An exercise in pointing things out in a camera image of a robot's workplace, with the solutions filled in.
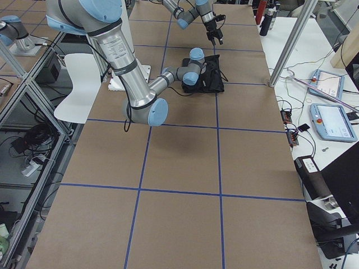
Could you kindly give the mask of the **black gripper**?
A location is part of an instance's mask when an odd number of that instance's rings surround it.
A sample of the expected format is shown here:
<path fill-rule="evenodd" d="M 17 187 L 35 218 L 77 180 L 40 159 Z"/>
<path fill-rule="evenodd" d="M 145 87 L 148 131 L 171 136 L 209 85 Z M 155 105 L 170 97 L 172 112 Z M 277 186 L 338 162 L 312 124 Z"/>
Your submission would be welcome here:
<path fill-rule="evenodd" d="M 218 39 L 219 44 L 223 44 L 223 35 L 220 29 L 217 28 L 217 23 L 215 20 L 210 20 L 208 22 L 204 23 L 204 26 L 206 28 L 206 34 L 209 38 L 209 41 L 211 41 L 212 45 L 215 46 L 215 38 Z"/>

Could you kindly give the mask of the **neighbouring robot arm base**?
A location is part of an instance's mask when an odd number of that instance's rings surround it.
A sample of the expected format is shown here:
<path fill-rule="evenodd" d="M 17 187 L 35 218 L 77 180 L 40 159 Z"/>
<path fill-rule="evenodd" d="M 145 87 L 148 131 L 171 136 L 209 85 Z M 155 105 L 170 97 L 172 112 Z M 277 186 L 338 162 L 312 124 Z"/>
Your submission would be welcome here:
<path fill-rule="evenodd" d="M 34 57 L 42 43 L 36 45 L 38 38 L 32 38 L 26 27 L 16 15 L 1 17 L 1 42 L 16 56 Z"/>

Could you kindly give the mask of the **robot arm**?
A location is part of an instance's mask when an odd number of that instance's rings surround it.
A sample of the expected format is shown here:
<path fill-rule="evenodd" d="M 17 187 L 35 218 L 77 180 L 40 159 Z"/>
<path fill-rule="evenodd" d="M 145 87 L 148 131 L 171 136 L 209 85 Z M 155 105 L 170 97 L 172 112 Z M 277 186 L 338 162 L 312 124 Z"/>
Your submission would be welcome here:
<path fill-rule="evenodd" d="M 159 95 L 174 81 L 193 86 L 206 70 L 204 52 L 190 51 L 187 66 L 168 67 L 154 81 L 147 83 L 139 62 L 122 32 L 121 1 L 47 1 L 48 25 L 58 31 L 88 35 L 103 51 L 114 74 L 122 82 L 127 99 L 123 113 L 130 123 L 162 125 L 168 115 L 168 103 Z"/>
<path fill-rule="evenodd" d="M 163 0 L 157 1 L 162 4 L 177 20 L 177 24 L 180 28 L 187 28 L 198 17 L 206 29 L 206 36 L 208 40 L 215 46 L 215 39 L 219 41 L 219 44 L 223 44 L 223 33 L 221 27 L 217 27 L 217 23 L 226 20 L 226 16 L 223 14 L 216 15 L 213 11 L 212 5 L 209 1 L 195 1 L 194 4 L 188 1 L 191 8 L 185 10 L 180 6 L 180 1 Z"/>

